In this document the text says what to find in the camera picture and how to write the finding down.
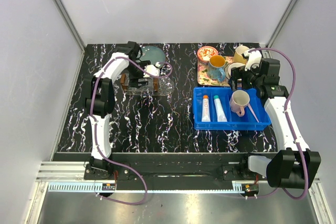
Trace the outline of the pink ceramic mug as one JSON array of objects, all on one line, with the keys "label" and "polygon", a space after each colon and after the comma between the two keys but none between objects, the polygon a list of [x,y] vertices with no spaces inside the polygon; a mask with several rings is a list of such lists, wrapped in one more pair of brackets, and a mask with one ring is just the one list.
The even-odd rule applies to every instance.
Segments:
[{"label": "pink ceramic mug", "polygon": [[245,115],[245,107],[249,105],[249,103],[249,94],[244,90],[236,90],[232,93],[229,101],[230,110],[239,117],[243,117]]}]

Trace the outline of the clear acrylic tray wooden handles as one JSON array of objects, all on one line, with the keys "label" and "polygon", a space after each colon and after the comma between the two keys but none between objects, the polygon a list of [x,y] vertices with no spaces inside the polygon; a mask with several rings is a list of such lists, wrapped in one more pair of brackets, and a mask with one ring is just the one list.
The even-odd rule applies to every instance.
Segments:
[{"label": "clear acrylic tray wooden handles", "polygon": [[121,75],[120,84],[126,95],[142,95],[142,96],[167,96],[174,92],[175,84],[172,79],[164,78],[144,78],[149,84],[147,86],[132,88],[130,87],[130,79],[128,73]]}]

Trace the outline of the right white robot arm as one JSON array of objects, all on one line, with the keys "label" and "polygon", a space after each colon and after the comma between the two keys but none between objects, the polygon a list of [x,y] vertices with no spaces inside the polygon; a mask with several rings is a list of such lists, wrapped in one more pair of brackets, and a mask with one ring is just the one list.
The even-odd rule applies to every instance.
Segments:
[{"label": "right white robot arm", "polygon": [[245,66],[231,70],[229,85],[233,91],[255,89],[275,133],[278,153],[273,158],[250,154],[239,166],[239,175],[250,180],[257,174],[267,179],[272,188],[308,190],[321,164],[318,152],[311,151],[295,122],[290,92],[279,84],[280,62],[262,59],[251,69]]}]

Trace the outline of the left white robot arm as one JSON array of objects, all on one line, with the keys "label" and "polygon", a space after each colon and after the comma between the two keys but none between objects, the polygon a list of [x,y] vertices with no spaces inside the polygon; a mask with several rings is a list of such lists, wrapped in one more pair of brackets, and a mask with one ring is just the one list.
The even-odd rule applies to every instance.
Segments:
[{"label": "left white robot arm", "polygon": [[141,52],[139,44],[133,41],[116,46],[107,63],[84,79],[83,104],[92,132],[92,151],[85,168],[85,180],[105,180],[114,176],[113,164],[107,161],[112,154],[109,122],[115,106],[113,83],[125,69],[132,74],[140,69],[135,66],[135,61]]}]

